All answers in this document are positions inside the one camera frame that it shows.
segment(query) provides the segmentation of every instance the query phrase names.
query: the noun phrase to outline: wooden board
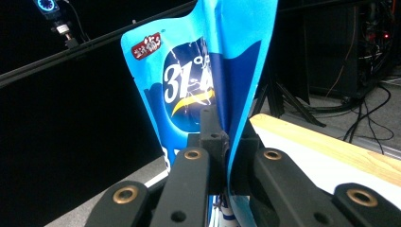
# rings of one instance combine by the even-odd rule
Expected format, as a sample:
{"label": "wooden board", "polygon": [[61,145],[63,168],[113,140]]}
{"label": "wooden board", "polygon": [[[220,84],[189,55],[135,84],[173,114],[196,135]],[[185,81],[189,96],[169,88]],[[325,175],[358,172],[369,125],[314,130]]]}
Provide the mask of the wooden board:
{"label": "wooden board", "polygon": [[388,183],[401,186],[401,161],[265,114],[254,116],[251,123],[254,127],[285,137]]}

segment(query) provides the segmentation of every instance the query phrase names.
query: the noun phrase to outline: snack bag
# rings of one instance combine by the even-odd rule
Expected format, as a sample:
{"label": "snack bag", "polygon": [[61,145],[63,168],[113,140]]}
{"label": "snack bag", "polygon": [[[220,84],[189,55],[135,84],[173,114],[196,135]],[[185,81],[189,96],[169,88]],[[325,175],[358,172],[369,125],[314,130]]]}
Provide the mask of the snack bag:
{"label": "snack bag", "polygon": [[[230,137],[230,181],[267,56],[276,5],[277,0],[199,0],[183,18],[153,21],[123,35],[123,53],[167,169],[186,147],[188,133],[200,131],[200,109],[216,104],[221,127]],[[240,224],[253,226],[247,221],[250,212],[244,211],[246,202],[236,204],[242,200],[228,196]],[[234,215],[219,215],[234,219]]]}

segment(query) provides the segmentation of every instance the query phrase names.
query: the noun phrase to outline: black background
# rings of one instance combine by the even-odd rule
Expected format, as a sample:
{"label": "black background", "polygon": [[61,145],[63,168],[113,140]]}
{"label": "black background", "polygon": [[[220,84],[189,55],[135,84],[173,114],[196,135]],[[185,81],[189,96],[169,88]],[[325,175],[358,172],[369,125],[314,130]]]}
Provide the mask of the black background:
{"label": "black background", "polygon": [[[187,1],[70,2],[94,39]],[[0,74],[66,49],[32,0],[1,1],[0,17]],[[0,226],[43,226],[161,155],[119,41],[13,82],[0,89]]]}

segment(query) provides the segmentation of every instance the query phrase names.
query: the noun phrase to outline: black cable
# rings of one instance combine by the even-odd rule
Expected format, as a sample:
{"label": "black cable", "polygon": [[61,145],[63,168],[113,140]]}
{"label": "black cable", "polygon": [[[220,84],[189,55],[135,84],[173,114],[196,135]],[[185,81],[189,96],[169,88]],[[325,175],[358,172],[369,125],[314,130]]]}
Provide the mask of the black cable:
{"label": "black cable", "polygon": [[91,39],[89,38],[89,36],[88,36],[85,32],[83,32],[82,25],[80,24],[80,19],[79,19],[78,13],[77,13],[77,11],[75,10],[74,6],[73,6],[73,5],[70,3],[70,1],[68,1],[68,0],[62,0],[62,1],[64,1],[66,4],[68,4],[68,6],[70,6],[71,9],[73,10],[73,12],[75,13],[75,15],[76,15],[76,17],[77,17],[77,21],[78,21],[78,26],[79,26],[79,29],[80,29],[80,34],[81,34],[81,36],[82,36],[82,37],[81,37],[82,40],[83,40],[84,42],[90,41]]}
{"label": "black cable", "polygon": [[[387,99],[386,99],[383,103],[381,103],[380,105],[378,105],[376,108],[374,108],[373,110],[371,110],[371,111],[367,112],[365,115],[363,115],[363,116],[359,119],[359,121],[361,121],[363,118],[369,116],[369,114],[371,114],[371,113],[377,111],[379,108],[381,108],[381,107],[383,107],[384,105],[386,105],[386,103],[388,103],[389,100],[390,100],[390,98],[392,97],[392,94],[390,93],[390,91],[387,90],[385,87],[383,87],[383,86],[380,85],[380,84],[378,84],[377,87],[379,87],[379,88],[383,89],[384,91],[386,91],[386,93],[387,93],[387,95],[388,95]],[[348,129],[347,133],[345,133],[344,138],[342,139],[343,141],[346,141],[346,139],[348,138],[348,135],[351,133],[351,131],[354,129],[354,127],[357,126],[357,124],[359,123],[359,121],[356,122],[356,123],[354,123],[354,124]]]}
{"label": "black cable", "polygon": [[[365,103],[366,112],[368,113],[368,112],[369,112],[368,105],[366,104],[366,102],[364,102],[364,103]],[[367,116],[368,116],[368,125],[369,125],[369,128],[371,129],[371,132],[372,132],[372,134],[374,135],[374,138],[375,138],[376,142],[377,142],[378,145],[380,146],[381,154],[384,154],[383,147],[381,147],[381,143],[380,143],[380,141],[378,141],[378,139],[377,139],[377,137],[376,137],[376,135],[375,135],[375,131],[374,131],[374,129],[372,128],[372,125],[371,125],[371,117],[370,117],[369,115],[367,115]]]}
{"label": "black cable", "polygon": [[342,115],[346,115],[349,114],[351,111],[347,111],[344,113],[339,113],[339,114],[332,114],[332,115],[323,115],[323,116],[315,116],[316,118],[331,118],[331,117],[337,117],[337,116],[342,116]]}
{"label": "black cable", "polygon": [[354,134],[357,131],[357,125],[359,124],[361,117],[362,117],[362,104],[359,105],[359,113],[357,114],[356,126],[354,127],[350,135],[350,141],[349,141],[350,144],[352,144],[352,140],[354,139]]}

